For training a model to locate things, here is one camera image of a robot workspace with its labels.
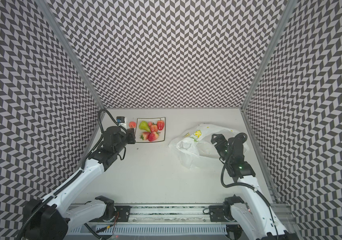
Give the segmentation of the small red fake fruit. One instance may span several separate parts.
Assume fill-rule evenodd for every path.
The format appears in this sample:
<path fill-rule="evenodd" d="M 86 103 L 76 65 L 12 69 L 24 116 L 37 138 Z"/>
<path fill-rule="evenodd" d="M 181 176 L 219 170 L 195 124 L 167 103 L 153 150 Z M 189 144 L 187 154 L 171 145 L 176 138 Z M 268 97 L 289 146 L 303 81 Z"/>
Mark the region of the small red fake fruit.
<path fill-rule="evenodd" d="M 137 127 L 137 123 L 136 122 L 129 122 L 129 128 L 130 129 L 135 129 Z"/>

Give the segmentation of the large red fake strawberry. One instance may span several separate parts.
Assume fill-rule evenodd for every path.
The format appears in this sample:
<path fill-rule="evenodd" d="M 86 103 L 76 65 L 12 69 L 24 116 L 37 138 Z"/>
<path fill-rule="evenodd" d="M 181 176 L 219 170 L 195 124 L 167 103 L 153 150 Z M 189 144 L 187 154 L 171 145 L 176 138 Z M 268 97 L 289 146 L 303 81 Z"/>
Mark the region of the large red fake strawberry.
<path fill-rule="evenodd" d="M 143 141 L 147 141 L 150 135 L 151 135 L 151 132 L 143 132 L 140 136 L 140 139 Z"/>

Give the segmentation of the green fake pear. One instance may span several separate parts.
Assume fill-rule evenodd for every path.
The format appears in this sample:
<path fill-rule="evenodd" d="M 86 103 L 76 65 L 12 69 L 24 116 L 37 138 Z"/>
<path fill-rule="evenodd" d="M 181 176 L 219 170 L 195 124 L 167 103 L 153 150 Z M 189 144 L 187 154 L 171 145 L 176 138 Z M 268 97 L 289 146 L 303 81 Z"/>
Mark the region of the green fake pear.
<path fill-rule="evenodd" d="M 149 127 L 146 121 L 141 121 L 139 124 L 139 129 L 145 132 L 151 132 L 151 128 Z"/>

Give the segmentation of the white plastic bag lemon print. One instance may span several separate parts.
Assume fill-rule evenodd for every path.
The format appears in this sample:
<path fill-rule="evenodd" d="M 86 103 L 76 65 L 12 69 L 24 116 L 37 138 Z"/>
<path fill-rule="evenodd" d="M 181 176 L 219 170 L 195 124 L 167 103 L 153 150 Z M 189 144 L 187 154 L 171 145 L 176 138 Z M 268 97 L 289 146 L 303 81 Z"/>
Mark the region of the white plastic bag lemon print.
<path fill-rule="evenodd" d="M 236 129 L 200 124 L 173 139 L 169 148 L 183 167 L 207 170 L 219 163 L 219 154 L 211 143 L 212 135 L 222 134 L 228 140 L 239 133 Z"/>

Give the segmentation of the red fake apple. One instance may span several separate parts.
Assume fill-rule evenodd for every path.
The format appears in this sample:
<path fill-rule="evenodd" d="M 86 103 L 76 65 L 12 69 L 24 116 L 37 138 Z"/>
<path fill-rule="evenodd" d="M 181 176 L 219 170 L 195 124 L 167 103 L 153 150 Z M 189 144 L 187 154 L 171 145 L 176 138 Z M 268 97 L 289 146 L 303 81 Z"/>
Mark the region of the red fake apple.
<path fill-rule="evenodd" d="M 157 121 L 157 127 L 159 131 L 162 131 L 165 128 L 165 122 L 164 120 Z"/>

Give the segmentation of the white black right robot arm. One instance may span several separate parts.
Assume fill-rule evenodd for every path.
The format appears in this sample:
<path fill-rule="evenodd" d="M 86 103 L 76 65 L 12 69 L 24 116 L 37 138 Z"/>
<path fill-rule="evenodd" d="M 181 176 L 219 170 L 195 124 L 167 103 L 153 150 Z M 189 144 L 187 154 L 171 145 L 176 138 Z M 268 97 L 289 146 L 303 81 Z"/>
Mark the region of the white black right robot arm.
<path fill-rule="evenodd" d="M 256 173 L 245 161 L 243 153 L 247 134 L 240 133 L 228 140 L 222 134 L 213 134 L 211 143 L 223 164 L 220 174 L 225 188 L 239 187 L 241 194 L 225 198 L 223 213 L 227 220 L 236 221 L 250 240 L 298 240 L 290 233 L 272 209 L 261 191 Z"/>

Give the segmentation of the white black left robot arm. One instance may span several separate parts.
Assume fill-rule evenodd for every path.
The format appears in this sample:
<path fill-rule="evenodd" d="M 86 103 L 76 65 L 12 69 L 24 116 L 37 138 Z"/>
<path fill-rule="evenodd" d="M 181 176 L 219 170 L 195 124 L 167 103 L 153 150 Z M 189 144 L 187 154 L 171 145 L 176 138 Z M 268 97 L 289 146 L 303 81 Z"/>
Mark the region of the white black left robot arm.
<path fill-rule="evenodd" d="M 115 202 L 98 196 L 91 202 L 70 209 L 73 201 L 96 177 L 102 175 L 112 164 L 126 154 L 126 146 L 135 144 L 135 130 L 122 126 L 107 128 L 81 167 L 62 185 L 41 200 L 30 200 L 23 209 L 23 226 L 17 239 L 62 240 L 71 230 L 101 219 L 116 221 Z"/>

